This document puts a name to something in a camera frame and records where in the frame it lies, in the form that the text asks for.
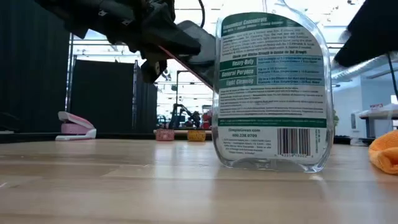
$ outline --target bottle label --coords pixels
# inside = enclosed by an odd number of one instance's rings
[[[323,54],[306,28],[263,12],[222,22],[222,155],[317,162],[326,148]]]

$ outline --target stapler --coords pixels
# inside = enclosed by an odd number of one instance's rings
[[[97,130],[89,121],[64,111],[58,112],[58,118],[63,121],[61,125],[63,135],[57,136],[56,141],[95,139]]]

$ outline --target barcode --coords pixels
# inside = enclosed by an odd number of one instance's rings
[[[279,128],[278,155],[311,156],[310,129]]]

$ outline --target wooden surface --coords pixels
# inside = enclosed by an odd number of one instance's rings
[[[397,223],[398,177],[335,145],[317,174],[227,169],[213,145],[0,144],[0,223]]]

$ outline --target spray bottle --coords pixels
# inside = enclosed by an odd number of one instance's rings
[[[213,141],[228,167],[322,170],[333,144],[330,58],[284,0],[227,1],[216,30]]]

